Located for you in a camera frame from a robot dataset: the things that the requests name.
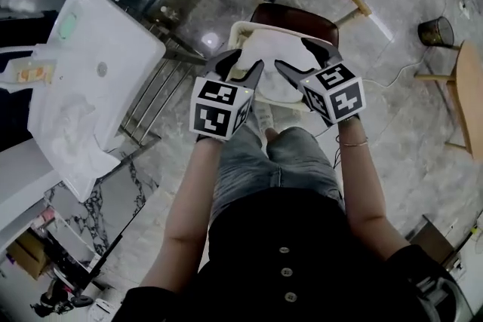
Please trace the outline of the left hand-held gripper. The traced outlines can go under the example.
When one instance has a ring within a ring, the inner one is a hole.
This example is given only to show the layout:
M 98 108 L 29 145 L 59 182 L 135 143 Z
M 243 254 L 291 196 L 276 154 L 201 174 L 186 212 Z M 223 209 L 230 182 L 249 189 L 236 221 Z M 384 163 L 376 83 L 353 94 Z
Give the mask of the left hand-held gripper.
M 207 61 L 196 78 L 189 116 L 193 133 L 227 141 L 246 122 L 264 62 L 258 60 L 242 78 L 224 81 L 241 54 L 241 49 L 224 51 Z

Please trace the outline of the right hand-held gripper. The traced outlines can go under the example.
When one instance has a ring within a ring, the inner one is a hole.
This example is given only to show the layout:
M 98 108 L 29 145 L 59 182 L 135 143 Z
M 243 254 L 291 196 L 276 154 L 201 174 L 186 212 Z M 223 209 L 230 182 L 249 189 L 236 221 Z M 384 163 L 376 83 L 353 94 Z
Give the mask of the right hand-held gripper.
M 278 73 L 295 89 L 300 89 L 308 107 L 320 114 L 327 124 L 336 124 L 365 109 L 365 91 L 361 77 L 345 65 L 338 49 L 317 38 L 301 38 L 320 67 L 300 70 L 283 60 L 275 60 Z

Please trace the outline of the cream plastic basket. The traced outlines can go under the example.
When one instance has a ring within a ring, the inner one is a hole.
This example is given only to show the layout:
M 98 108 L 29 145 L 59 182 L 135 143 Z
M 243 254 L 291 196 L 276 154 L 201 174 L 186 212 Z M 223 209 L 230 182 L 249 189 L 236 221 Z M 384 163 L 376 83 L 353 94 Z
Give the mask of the cream plastic basket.
M 229 36 L 229 41 L 228 41 L 228 49 L 242 49 L 243 43 L 246 41 L 246 39 L 256 30 L 256 29 L 270 29 L 270 30 L 275 30 L 277 32 L 283 32 L 287 33 L 290 35 L 295 35 L 296 37 L 299 38 L 308 38 L 308 35 L 300 34 L 297 32 L 292 32 L 290 30 L 286 29 L 280 29 L 277 27 L 272 27 L 268 25 L 263 25 L 259 23 L 253 23 L 253 22 L 248 22 L 248 21 L 238 21 L 232 25 L 232 28 L 230 30 L 230 36 Z M 240 70 L 236 68 L 236 64 L 232 67 L 230 71 L 230 76 L 233 78 L 241 78 L 243 77 L 248 70 Z M 271 100 L 268 100 L 264 98 L 260 92 L 258 91 L 258 85 L 255 90 L 255 100 L 263 102 L 263 103 L 268 103 L 268 104 L 273 104 L 275 106 L 281 106 L 285 107 L 288 109 L 293 109 L 293 110 L 298 110 L 298 111 L 303 111 L 303 112 L 308 112 L 309 108 L 303 103 L 303 98 L 300 102 L 298 103 L 277 103 L 273 102 Z

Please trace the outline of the person's left forearm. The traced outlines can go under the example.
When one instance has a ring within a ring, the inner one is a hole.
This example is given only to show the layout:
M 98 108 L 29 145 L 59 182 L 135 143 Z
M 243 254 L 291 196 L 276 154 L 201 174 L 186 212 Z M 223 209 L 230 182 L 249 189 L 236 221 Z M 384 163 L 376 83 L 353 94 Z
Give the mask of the person's left forearm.
M 169 211 L 161 249 L 141 287 L 180 293 L 198 272 L 208 234 L 223 144 L 199 140 Z

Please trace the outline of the dark brown box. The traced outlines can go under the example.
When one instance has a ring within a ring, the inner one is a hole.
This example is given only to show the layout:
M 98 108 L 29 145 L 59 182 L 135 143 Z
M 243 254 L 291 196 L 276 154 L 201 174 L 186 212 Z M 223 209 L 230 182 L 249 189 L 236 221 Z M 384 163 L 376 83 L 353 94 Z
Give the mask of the dark brown box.
M 457 261 L 458 252 L 426 215 L 422 215 L 422 219 L 405 238 L 410 244 L 420 246 L 447 271 L 450 271 Z

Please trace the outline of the tan cardboard box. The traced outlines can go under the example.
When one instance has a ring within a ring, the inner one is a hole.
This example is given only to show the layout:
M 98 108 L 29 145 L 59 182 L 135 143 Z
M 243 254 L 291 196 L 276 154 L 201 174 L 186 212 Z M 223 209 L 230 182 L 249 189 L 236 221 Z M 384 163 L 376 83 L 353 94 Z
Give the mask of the tan cardboard box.
M 7 253 L 34 280 L 38 280 L 50 264 L 44 243 L 30 230 L 13 241 Z

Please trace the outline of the person's right white shoe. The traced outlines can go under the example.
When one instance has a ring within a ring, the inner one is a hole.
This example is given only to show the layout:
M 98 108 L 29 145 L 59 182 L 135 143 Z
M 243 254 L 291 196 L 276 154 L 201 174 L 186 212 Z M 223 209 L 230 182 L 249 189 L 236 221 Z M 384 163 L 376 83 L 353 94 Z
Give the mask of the person's right white shoe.
M 274 129 L 274 119 L 271 105 L 256 101 L 254 103 L 254 115 L 257 119 L 260 132 L 264 134 L 267 129 Z

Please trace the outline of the steel rack stand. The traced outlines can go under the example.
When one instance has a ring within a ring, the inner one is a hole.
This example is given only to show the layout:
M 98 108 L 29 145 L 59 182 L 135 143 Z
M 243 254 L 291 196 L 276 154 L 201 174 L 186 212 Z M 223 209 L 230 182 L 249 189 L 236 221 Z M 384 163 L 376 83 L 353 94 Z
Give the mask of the steel rack stand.
M 190 72 L 206 64 L 202 54 L 164 25 L 144 22 L 143 26 L 165 45 L 166 52 L 148 75 L 122 120 L 121 131 L 140 148 L 159 139 L 159 135 L 152 132 L 155 121 Z

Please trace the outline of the black mesh waste bin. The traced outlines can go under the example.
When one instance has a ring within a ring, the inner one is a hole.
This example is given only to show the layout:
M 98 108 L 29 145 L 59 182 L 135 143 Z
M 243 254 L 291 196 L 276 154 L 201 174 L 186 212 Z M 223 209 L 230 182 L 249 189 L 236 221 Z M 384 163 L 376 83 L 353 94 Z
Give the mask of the black mesh waste bin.
M 454 45 L 452 25 L 444 16 L 420 23 L 417 34 L 420 42 L 427 47 L 451 48 Z

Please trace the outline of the light wooden table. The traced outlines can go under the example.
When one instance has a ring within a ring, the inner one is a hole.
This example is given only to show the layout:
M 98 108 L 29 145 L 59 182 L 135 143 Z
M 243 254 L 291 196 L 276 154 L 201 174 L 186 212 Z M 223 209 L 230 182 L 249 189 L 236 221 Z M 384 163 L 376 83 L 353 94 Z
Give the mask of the light wooden table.
M 466 40 L 456 48 L 457 58 L 449 75 L 417 74 L 420 81 L 443 81 L 457 113 L 463 145 L 446 146 L 468 152 L 475 161 L 483 161 L 483 60 L 476 46 Z

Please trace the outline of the person's black buttoned shirt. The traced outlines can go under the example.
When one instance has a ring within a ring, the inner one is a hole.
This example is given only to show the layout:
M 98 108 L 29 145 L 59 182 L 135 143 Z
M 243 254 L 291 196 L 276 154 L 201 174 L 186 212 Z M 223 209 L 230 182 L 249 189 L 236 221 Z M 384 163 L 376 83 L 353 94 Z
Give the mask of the person's black buttoned shirt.
M 181 294 L 129 290 L 112 322 L 454 322 L 449 273 L 421 247 L 376 257 L 335 200 L 267 189 L 212 223 L 209 260 Z

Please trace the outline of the green soap bar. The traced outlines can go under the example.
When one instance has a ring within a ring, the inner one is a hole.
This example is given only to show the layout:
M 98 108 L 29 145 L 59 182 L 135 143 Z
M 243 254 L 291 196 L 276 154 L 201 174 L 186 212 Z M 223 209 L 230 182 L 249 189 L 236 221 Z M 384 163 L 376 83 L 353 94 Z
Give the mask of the green soap bar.
M 77 24 L 78 16 L 71 12 L 69 13 L 58 26 L 58 35 L 60 39 L 67 40 L 74 32 Z

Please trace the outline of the white arched faucet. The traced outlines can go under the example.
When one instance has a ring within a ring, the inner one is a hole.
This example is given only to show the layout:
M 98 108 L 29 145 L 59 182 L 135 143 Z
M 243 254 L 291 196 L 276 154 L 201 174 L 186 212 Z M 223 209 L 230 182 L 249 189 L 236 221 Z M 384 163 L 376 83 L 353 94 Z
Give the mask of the white arched faucet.
M 54 49 L 48 44 L 36 44 L 34 46 L 13 46 L 0 48 L 0 55 L 2 54 L 18 54 L 20 52 L 31 52 L 29 56 L 10 59 L 10 61 L 34 61 L 34 62 L 46 62 L 54 63 L 57 65 L 57 60 L 54 58 Z M 17 84 L 12 82 L 12 76 L 8 74 L 8 70 L 5 67 L 4 72 L 0 73 L 0 88 L 14 93 L 25 89 L 37 89 L 44 88 L 49 84 L 43 81 L 37 81 L 30 84 Z

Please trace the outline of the clear soap bottle orange label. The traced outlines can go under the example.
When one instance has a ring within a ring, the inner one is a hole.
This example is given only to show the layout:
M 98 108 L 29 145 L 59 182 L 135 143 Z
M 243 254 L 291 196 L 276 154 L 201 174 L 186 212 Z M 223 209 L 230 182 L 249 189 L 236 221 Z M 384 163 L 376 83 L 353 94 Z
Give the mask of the clear soap bottle orange label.
M 43 81 L 50 84 L 55 71 L 54 63 L 34 61 L 10 61 L 6 70 L 12 76 L 12 82 L 17 84 L 30 84 Z

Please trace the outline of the black cabinet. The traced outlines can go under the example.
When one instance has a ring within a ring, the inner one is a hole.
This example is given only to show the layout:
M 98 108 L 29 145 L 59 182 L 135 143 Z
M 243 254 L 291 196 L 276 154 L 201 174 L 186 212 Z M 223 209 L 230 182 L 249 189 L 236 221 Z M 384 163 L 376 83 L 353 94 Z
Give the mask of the black cabinet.
M 41 41 L 37 19 L 0 21 L 0 48 Z M 32 90 L 9 93 L 0 88 L 0 152 L 32 138 L 27 130 Z

